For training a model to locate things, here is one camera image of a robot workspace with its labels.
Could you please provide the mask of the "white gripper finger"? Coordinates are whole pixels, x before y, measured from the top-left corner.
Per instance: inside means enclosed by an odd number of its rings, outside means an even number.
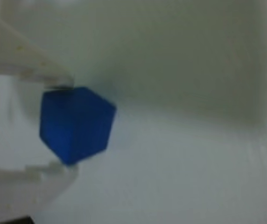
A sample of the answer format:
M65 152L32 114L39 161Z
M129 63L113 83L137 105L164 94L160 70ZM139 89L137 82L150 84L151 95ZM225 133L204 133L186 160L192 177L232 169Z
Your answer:
M0 223L34 213L61 195L77 178L79 168L51 162L23 170L0 169Z
M73 75L39 46L0 18L0 75L38 82L50 89L71 89Z

